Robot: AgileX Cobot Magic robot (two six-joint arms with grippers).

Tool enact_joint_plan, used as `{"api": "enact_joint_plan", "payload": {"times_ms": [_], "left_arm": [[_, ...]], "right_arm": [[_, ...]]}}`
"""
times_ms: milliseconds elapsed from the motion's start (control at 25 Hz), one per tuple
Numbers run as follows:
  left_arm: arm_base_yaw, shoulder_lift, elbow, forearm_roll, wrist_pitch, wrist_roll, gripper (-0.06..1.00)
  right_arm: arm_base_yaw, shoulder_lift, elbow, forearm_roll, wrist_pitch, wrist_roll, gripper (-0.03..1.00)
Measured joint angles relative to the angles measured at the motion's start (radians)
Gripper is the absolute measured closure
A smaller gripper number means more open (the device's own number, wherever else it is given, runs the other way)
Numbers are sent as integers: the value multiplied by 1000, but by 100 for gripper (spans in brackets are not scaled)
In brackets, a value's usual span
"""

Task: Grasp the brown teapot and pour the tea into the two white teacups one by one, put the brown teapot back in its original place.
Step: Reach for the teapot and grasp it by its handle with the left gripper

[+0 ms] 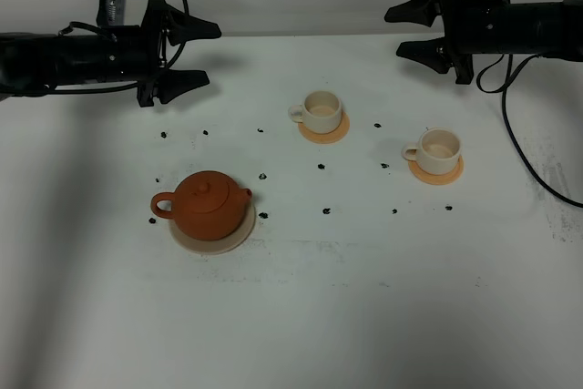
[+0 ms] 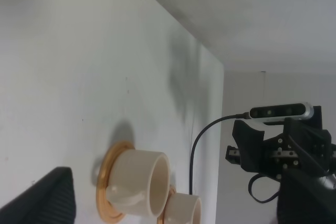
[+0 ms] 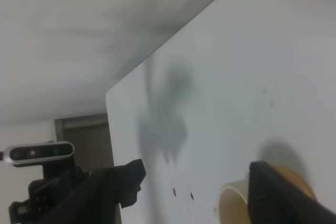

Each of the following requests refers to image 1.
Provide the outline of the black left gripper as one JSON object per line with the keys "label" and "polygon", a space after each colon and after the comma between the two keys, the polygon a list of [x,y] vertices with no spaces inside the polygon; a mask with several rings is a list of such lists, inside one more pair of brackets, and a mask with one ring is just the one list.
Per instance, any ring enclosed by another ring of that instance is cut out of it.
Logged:
{"label": "black left gripper", "polygon": [[[163,29],[168,23],[168,7],[165,0],[148,0],[140,26],[109,26],[106,8],[101,6],[98,9],[97,25],[117,40],[104,39],[99,44],[105,55],[97,70],[97,81],[138,82],[137,99],[141,107],[154,106],[154,91],[161,104],[168,104],[174,98],[210,83],[203,70],[168,70],[158,81],[153,79],[161,70],[159,60]],[[169,43],[172,46],[221,36],[218,24],[169,7]]]}

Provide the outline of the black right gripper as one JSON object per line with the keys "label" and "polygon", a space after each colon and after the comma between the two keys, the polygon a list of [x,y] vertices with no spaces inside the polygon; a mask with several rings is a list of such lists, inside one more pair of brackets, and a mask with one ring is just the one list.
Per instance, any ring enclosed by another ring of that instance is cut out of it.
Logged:
{"label": "black right gripper", "polygon": [[480,34],[493,26],[488,14],[510,0],[411,0],[390,7],[386,23],[412,23],[431,27],[439,16],[444,37],[401,43],[396,55],[433,69],[438,74],[455,70],[456,84],[469,85],[474,78],[473,55]]}

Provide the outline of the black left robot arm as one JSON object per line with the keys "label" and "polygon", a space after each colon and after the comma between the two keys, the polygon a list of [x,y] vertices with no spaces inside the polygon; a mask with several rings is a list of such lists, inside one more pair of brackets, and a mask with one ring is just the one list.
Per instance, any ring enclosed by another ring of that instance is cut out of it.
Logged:
{"label": "black left robot arm", "polygon": [[174,98],[210,80],[203,70],[174,70],[167,46],[218,39],[220,27],[185,14],[165,0],[149,0],[138,26],[72,22],[56,35],[1,36],[2,97],[114,93],[135,89],[141,107]]}

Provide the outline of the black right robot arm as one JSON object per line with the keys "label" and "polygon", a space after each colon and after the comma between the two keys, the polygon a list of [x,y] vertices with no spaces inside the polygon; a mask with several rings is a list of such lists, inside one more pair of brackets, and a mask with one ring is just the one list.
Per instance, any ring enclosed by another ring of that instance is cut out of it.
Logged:
{"label": "black right robot arm", "polygon": [[388,9],[387,23],[430,27],[441,17],[442,37],[403,42],[396,54],[456,83],[474,78],[474,55],[531,55],[582,60],[582,0],[513,4],[510,0],[410,0]]}

